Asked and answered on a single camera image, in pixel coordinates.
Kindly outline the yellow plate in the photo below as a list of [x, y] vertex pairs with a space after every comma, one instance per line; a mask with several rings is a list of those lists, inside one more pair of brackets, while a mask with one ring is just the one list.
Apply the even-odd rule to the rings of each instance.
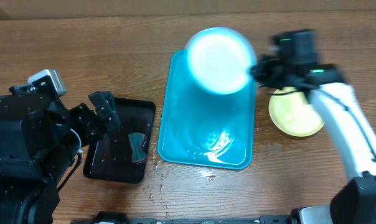
[[290, 136], [308, 137], [324, 126], [324, 121], [304, 93], [293, 87], [275, 90], [271, 94], [268, 112], [275, 126]]

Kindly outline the dark hourglass sponge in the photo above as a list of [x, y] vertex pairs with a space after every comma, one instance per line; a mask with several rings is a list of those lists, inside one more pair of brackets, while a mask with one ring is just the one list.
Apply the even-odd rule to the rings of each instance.
[[146, 136], [143, 133], [128, 134], [129, 144], [131, 147], [131, 161], [133, 163], [141, 163], [146, 160], [147, 154], [144, 151], [146, 144]]

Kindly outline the light blue plate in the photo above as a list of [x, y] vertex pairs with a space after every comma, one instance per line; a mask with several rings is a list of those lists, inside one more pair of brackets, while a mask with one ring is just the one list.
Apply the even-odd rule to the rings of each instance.
[[187, 68], [207, 92], [229, 95], [252, 80], [249, 70], [257, 64], [255, 49], [241, 33], [212, 27], [194, 34], [186, 44]]

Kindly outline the teal plastic tray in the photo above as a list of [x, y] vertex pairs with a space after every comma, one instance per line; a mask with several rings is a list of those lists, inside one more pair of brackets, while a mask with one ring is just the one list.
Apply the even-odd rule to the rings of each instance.
[[168, 162], [240, 170], [253, 157], [256, 87], [209, 93], [192, 79], [186, 50], [171, 58], [157, 151]]

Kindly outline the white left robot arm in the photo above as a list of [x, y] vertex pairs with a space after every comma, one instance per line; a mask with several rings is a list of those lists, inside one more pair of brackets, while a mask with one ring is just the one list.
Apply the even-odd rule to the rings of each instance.
[[82, 161], [79, 150], [121, 125], [109, 91], [89, 99], [94, 111], [69, 110], [56, 93], [0, 101], [0, 223], [52, 223], [67, 169]]

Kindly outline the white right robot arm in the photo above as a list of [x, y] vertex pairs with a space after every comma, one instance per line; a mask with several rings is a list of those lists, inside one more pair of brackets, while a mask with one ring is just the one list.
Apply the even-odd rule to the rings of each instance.
[[291, 223], [376, 223], [376, 135], [354, 89], [333, 64], [263, 57], [250, 75], [262, 85], [305, 94], [338, 150], [347, 184], [327, 205], [297, 208]]

